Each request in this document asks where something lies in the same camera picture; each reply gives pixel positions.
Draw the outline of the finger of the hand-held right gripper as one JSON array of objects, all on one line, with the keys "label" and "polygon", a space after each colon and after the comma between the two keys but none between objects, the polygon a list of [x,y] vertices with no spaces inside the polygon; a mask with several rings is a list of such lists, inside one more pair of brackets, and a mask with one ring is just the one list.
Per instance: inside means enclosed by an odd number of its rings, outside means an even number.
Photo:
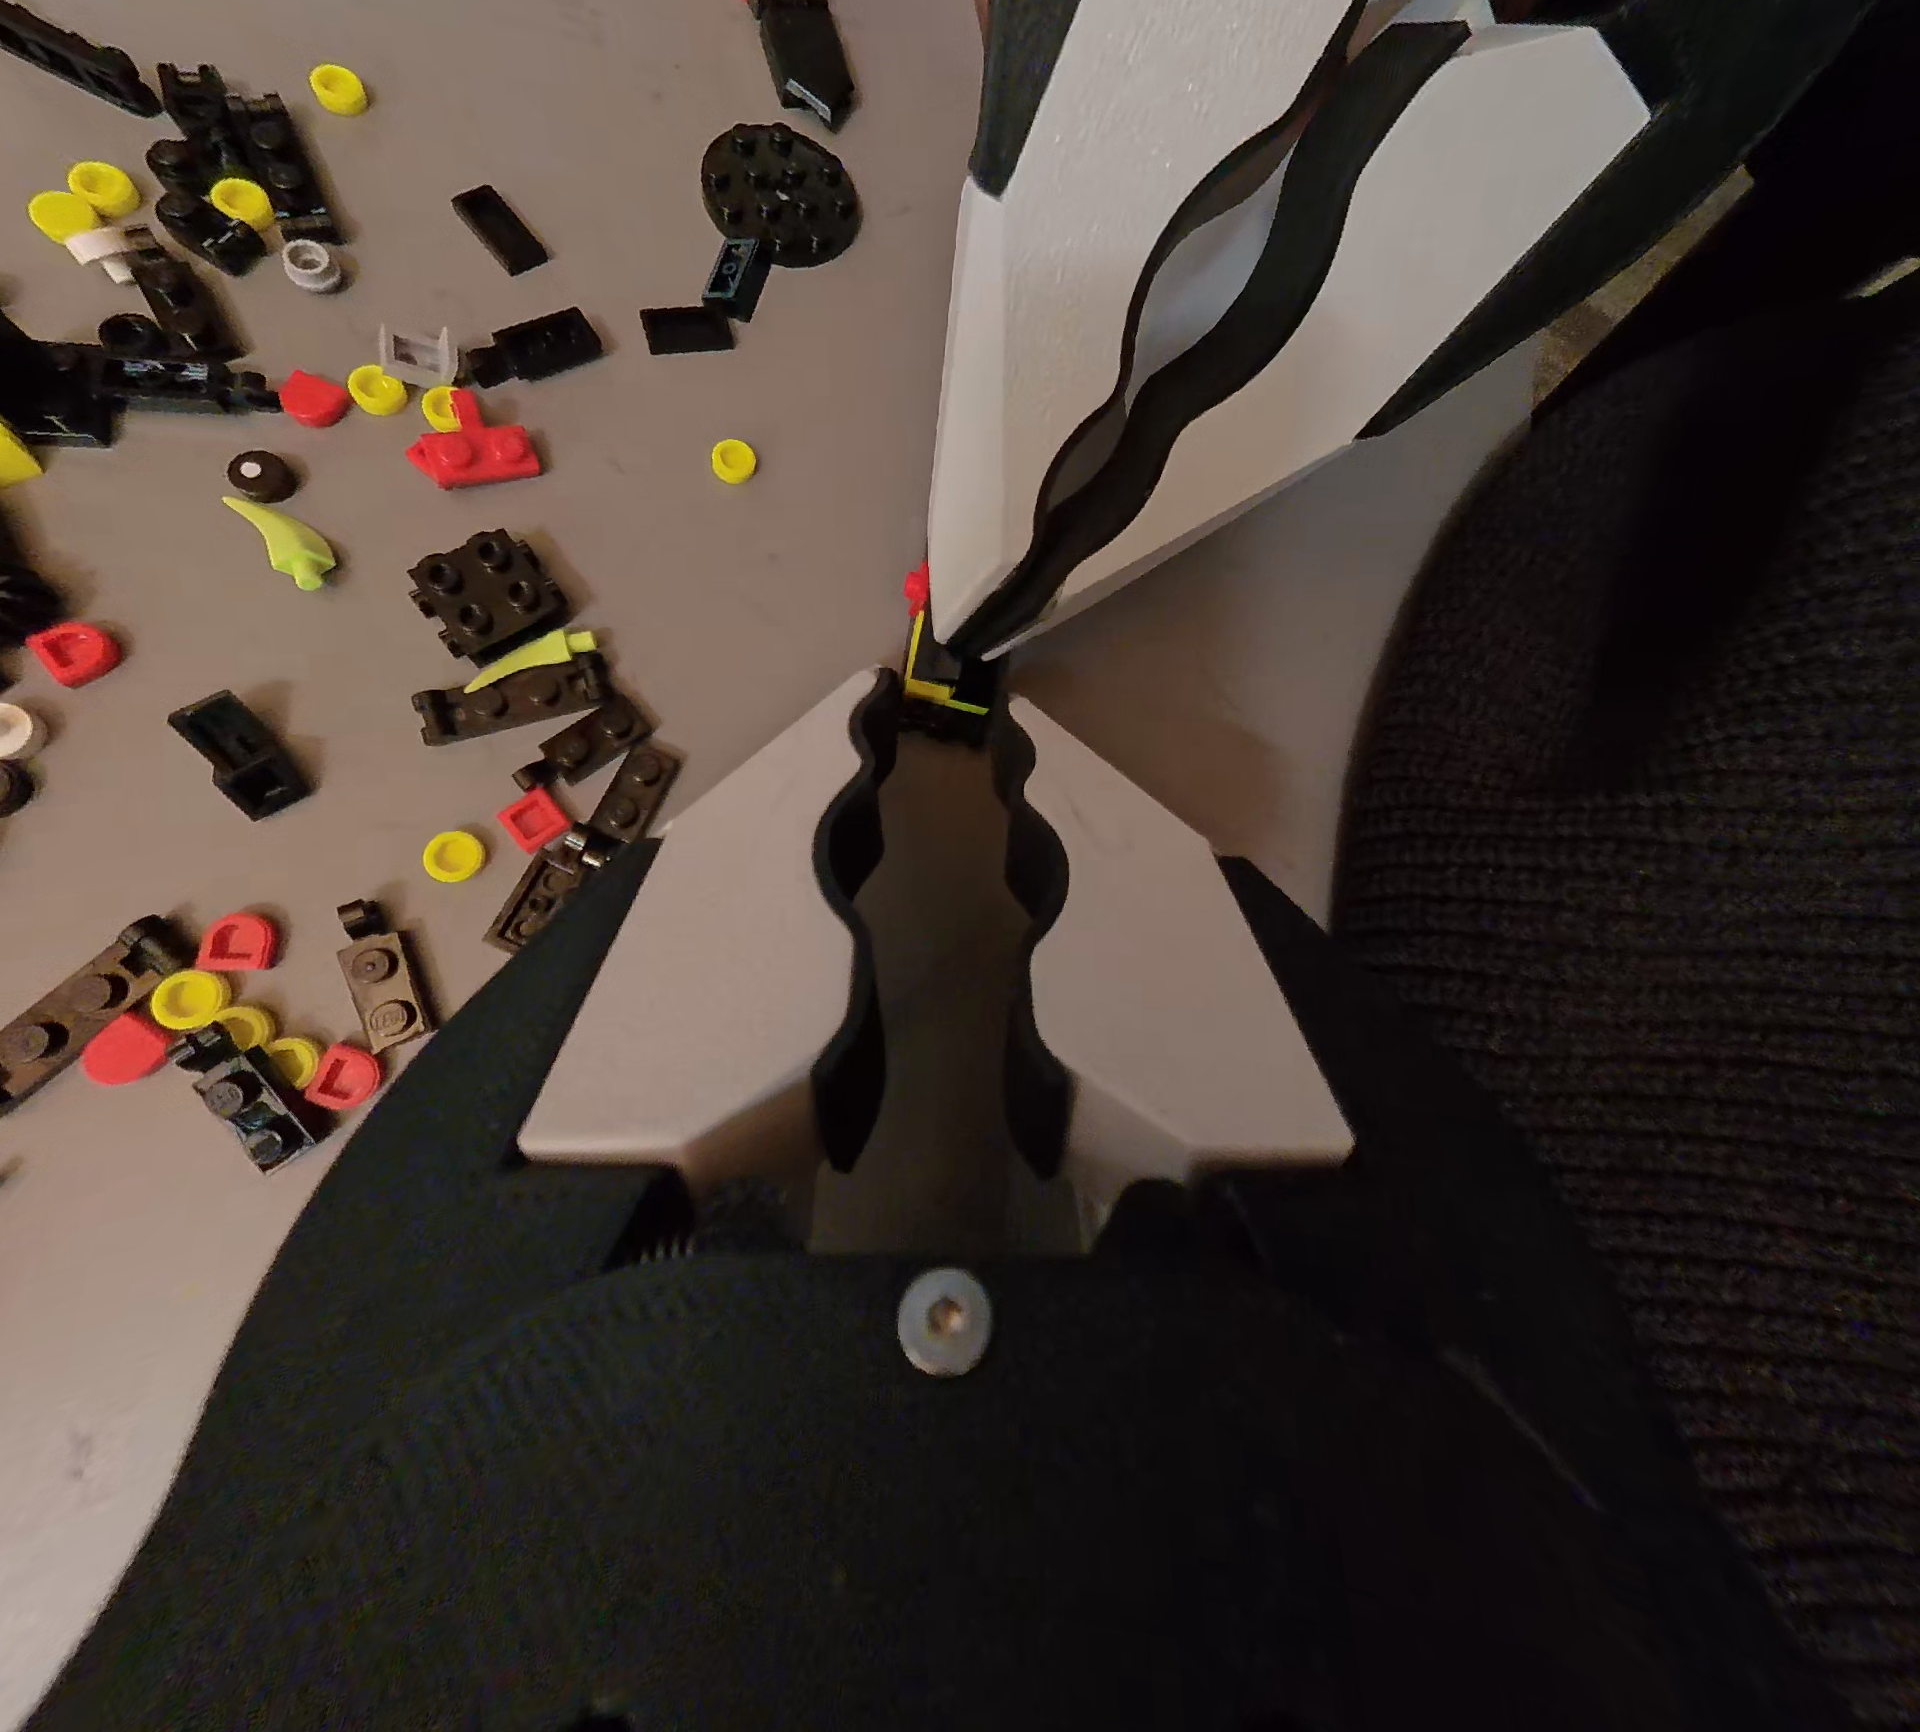
[{"label": "finger of the hand-held right gripper", "polygon": [[960,621],[990,657],[1243,518],[1356,441],[1643,133],[1595,25],[1395,21],[1307,122],[1142,341],[1069,493]]},{"label": "finger of the hand-held right gripper", "polygon": [[1362,1],[984,0],[928,493],[949,646],[1125,393],[1178,223],[1304,102]]}]

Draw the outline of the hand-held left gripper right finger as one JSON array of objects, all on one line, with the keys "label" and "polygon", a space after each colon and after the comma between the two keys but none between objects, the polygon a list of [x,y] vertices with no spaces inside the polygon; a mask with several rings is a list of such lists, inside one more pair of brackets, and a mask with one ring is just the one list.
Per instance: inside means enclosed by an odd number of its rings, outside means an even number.
[{"label": "hand-held left gripper right finger", "polygon": [[1344,1164],[1352,1125],[1210,840],[1022,693],[990,762],[1026,922],[1007,1121],[1076,1225],[1141,1184]]}]

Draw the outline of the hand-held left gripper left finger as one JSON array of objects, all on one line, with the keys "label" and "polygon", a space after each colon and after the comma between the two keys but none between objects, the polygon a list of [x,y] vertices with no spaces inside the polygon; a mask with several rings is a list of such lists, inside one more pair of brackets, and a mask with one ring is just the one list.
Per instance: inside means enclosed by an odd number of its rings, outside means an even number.
[{"label": "hand-held left gripper left finger", "polygon": [[859,896],[885,855],[900,674],[852,674],[661,836],[519,1133],[553,1164],[646,1164],[695,1199],[808,1215],[877,1125],[887,1041]]}]

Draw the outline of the small black red lego assembly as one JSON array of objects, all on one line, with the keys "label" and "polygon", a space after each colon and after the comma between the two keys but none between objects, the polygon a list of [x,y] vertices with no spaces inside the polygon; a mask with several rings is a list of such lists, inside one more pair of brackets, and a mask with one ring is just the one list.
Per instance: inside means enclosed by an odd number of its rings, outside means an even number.
[{"label": "small black red lego assembly", "polygon": [[903,582],[910,625],[900,665],[900,728],[979,750],[997,714],[1002,662],[954,651],[930,623],[930,564]]}]

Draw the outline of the pile of lego pieces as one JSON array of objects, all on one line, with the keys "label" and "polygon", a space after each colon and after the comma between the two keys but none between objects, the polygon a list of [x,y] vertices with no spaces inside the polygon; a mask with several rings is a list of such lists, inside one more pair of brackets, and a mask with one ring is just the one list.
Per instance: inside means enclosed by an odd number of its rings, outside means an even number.
[{"label": "pile of lego pieces", "polygon": [[[252,192],[261,217],[287,237],[287,265],[298,252],[336,239],[324,187],[277,93],[233,93],[210,63],[196,71],[165,63],[157,92],[123,47],[86,39],[15,1],[5,1],[5,52],[137,118],[174,118],[178,137],[151,151],[165,186],[157,213],[220,269],[242,273],[266,256],[258,221],[220,200],[227,187]],[[61,244],[107,241],[101,260],[140,287],[153,315],[114,315],[103,323],[98,345],[47,344],[5,317],[6,482],[36,475],[36,446],[111,447],[130,408],[324,425],[358,404],[374,376],[387,376],[383,364],[356,369],[349,383],[292,372],[274,387],[234,365],[240,344],[187,260],[157,245],[147,230],[107,221],[137,205],[139,192],[120,173],[103,187],[34,202],[36,221]],[[565,629],[568,595],[534,548],[507,530],[481,532],[422,557],[409,579],[417,607],[443,625],[445,643],[479,674],[472,688],[428,690],[415,699],[424,742],[482,738],[544,712],[579,715],[543,750],[527,777],[530,796],[501,819],[517,823],[540,810],[559,841],[572,819],[553,805],[553,785],[601,767],[627,746],[621,779],[584,826],[584,872],[636,841],[679,760],[652,750],[645,714],[617,697],[595,639]],[[207,928],[199,955],[189,960],[180,928],[151,914],[5,1024],[5,1112],[75,1065],[109,1082],[114,1065],[140,1078],[176,1062],[202,1075],[204,1106],[254,1168],[289,1164],[319,1140],[310,1118],[379,1093],[383,1056],[438,1028],[409,936],[373,899],[344,904],[340,918],[349,934],[340,966],[363,1045],[298,1051],[294,1038],[254,1036],[242,1024],[233,977],[274,966],[274,922],[229,914]]]}]

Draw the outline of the black round lego plate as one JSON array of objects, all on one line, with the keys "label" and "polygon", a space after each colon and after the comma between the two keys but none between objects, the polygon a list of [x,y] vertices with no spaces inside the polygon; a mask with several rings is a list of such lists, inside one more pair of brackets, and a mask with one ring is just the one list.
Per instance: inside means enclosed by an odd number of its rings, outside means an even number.
[{"label": "black round lego plate", "polygon": [[785,122],[719,132],[701,158],[698,183],[716,231],[763,245],[787,269],[844,256],[863,225],[842,160]]}]

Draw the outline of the person's black knit sweater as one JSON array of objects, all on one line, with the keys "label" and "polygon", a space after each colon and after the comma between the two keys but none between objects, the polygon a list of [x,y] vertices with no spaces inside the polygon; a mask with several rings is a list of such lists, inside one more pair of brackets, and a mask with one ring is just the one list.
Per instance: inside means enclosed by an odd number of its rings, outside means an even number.
[{"label": "person's black knit sweater", "polygon": [[1917,1728],[1917,277],[1628,364],[1437,543],[1336,936],[1526,1137],[1786,1728]]}]

